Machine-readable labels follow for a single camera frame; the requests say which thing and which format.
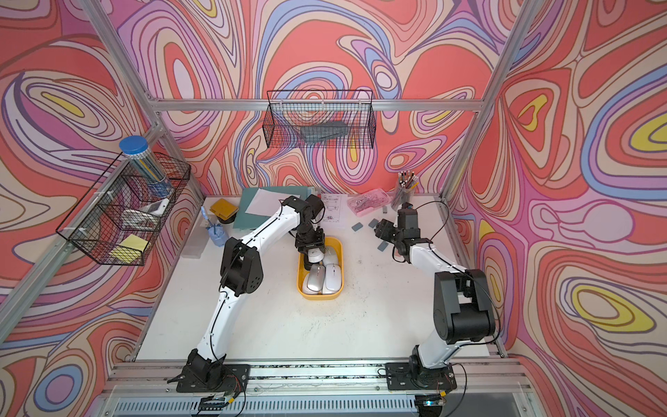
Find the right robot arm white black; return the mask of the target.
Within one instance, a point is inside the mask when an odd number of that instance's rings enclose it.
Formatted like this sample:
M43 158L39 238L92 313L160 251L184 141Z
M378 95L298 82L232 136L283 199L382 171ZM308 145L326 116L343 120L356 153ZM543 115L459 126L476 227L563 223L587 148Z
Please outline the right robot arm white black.
M417 210L402 208L395 222L380 220L373 232L404 262L434 278L434 331L413 349L414 368L444 368L463 347L486 345L487 338L495 337L495 309L485 273L442 255L433 240L421 235Z

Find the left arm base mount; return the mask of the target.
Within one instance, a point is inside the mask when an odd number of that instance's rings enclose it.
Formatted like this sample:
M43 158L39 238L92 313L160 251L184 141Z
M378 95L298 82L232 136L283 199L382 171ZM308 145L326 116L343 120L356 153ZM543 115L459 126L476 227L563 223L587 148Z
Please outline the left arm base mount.
M250 369L248 364L223 364L200 369L186 365L179 375L167 380L167 383L176 383L178 393L241 394L248 385Z

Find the white item in left basket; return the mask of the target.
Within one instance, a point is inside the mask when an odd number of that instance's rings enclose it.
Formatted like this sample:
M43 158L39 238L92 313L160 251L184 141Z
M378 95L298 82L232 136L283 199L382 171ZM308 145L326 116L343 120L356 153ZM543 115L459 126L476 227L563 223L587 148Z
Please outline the white item in left basket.
M168 198L163 198L159 201L155 201L146 206L143 206L142 208L139 208L139 211L144 214L160 217L166 211L169 203L170 200Z

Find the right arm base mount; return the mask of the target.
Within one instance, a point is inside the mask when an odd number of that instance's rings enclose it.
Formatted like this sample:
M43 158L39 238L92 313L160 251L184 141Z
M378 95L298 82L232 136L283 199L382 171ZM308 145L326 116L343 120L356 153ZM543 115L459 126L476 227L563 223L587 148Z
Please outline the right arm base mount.
M429 369L410 362L387 362L384 369L390 391L439 390L449 393L458 387L451 366Z

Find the printed drawing sheet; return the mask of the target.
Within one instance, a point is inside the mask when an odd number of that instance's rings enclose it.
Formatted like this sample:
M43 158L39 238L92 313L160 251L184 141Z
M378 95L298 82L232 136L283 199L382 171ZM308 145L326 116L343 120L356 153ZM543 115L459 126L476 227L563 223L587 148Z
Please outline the printed drawing sheet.
M324 229L343 229L346 226L346 201L344 194L322 194L325 213L320 225Z

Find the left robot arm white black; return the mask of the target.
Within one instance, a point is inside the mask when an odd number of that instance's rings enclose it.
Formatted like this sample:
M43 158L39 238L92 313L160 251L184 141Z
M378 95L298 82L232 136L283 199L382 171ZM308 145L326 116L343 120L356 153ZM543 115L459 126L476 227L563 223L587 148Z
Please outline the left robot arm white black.
M219 297L209 325L186 361L185 368L196 379L211 385L221 377L222 366L243 303L262 284L267 268L263 254L289 232L295 232L295 248L304 256L305 269L322 262L326 253L325 234L318 217L325 210L321 198L302 200L288 196L279 210L241 239L229 238L223 247Z

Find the white paper sheet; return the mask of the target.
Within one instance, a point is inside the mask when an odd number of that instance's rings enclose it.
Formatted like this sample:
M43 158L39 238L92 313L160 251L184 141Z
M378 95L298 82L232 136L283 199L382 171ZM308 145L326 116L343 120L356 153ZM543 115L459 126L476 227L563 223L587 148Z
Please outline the white paper sheet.
M258 189L251 198L246 213L271 217L275 212L281 210L282 203L289 197L290 194Z

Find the clear pen cup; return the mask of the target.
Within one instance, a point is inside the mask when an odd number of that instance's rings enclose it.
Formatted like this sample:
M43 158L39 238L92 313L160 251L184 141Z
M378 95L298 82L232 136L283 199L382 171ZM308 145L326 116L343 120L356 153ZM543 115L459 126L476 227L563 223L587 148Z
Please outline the clear pen cup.
M404 203L408 203L418 184L419 179L413 171L401 171L394 189L392 209L398 210Z

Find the yellow sticky notes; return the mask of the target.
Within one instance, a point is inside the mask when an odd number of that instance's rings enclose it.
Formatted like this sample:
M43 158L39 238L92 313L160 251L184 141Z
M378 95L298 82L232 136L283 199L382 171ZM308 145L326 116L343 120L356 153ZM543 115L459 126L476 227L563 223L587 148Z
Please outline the yellow sticky notes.
M130 234L119 245L111 250L110 256L121 264L133 264L141 260L148 242L136 235Z

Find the silver mouse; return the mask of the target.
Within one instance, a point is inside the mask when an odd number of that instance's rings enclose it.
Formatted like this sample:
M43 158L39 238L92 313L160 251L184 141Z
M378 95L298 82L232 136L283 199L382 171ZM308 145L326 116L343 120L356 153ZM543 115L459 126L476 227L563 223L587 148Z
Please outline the silver mouse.
M309 294L319 294L323 290L326 278L326 268L321 264L314 264L304 279L303 291Z

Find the green folder stack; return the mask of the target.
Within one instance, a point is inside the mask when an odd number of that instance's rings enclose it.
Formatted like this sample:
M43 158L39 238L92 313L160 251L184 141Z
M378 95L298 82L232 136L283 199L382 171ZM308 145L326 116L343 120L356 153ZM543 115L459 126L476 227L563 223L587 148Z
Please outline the green folder stack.
M246 188L241 194L234 229L256 229L280 210L281 202L287 197L296 196L305 200L314 191L314 188L306 186Z

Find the blue cup with pens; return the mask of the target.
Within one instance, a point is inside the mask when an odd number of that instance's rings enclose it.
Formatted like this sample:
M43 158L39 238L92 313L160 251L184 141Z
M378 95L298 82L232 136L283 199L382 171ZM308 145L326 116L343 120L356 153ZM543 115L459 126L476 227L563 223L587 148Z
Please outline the blue cup with pens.
M221 248L225 245L229 236L220 222L215 221L213 215L210 215L204 206L201 207L201 214L206 222L206 230L212 243Z

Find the white mouse with logo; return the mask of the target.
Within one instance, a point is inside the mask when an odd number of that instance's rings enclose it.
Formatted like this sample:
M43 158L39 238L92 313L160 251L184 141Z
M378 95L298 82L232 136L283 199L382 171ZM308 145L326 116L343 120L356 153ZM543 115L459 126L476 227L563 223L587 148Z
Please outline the white mouse with logo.
M318 263L324 259L326 250L321 248L311 248L307 251L307 260L311 263Z

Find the pink transparent case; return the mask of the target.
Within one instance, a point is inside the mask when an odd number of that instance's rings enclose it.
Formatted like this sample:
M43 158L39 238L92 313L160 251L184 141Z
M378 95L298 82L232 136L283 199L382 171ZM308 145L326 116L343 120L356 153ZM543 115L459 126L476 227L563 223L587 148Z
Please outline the pink transparent case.
M381 209L390 202L391 198L386 191L383 189L372 189L366 193L349 197L347 206L353 214L361 217Z

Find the yellow storage box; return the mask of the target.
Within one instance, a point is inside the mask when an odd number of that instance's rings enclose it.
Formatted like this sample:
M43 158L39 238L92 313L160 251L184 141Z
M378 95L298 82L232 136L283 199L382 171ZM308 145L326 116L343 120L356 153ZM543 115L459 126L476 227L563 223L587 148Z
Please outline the yellow storage box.
M297 289L311 301L327 301L337 298L344 289L344 251L342 243L335 237L325 239L325 254L322 261L304 268L307 257L300 256Z

